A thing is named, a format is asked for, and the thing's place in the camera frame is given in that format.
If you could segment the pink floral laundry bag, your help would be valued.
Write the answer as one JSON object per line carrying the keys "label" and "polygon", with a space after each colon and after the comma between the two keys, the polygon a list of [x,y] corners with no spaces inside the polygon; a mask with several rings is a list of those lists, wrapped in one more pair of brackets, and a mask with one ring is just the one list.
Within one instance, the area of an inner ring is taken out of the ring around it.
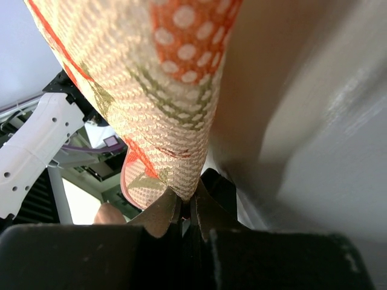
{"label": "pink floral laundry bag", "polygon": [[184,201],[204,166],[241,1],[27,1],[73,83],[127,144],[124,197]]}

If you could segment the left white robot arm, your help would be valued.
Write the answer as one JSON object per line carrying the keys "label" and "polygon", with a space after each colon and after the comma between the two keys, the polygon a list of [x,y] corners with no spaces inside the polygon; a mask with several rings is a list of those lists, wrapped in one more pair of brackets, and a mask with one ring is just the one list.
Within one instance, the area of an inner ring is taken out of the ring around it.
{"label": "left white robot arm", "polygon": [[30,118],[1,147],[1,224],[16,217],[41,173],[97,111],[61,71]]}

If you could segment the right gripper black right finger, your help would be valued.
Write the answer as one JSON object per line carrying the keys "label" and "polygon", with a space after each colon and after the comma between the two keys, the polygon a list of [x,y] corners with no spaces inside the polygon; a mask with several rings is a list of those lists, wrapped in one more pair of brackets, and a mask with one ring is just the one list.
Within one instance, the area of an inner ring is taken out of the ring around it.
{"label": "right gripper black right finger", "polygon": [[242,230],[242,224],[232,217],[209,195],[202,180],[190,200],[191,223],[200,231],[200,238],[207,242],[211,230]]}

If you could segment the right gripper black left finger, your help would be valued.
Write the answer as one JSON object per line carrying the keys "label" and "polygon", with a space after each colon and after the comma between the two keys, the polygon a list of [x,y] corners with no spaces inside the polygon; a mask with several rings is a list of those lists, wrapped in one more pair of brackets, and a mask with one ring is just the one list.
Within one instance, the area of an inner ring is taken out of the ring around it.
{"label": "right gripper black left finger", "polygon": [[181,198],[167,188],[155,202],[127,224],[143,227],[151,236],[161,238],[171,225],[179,225],[180,221]]}

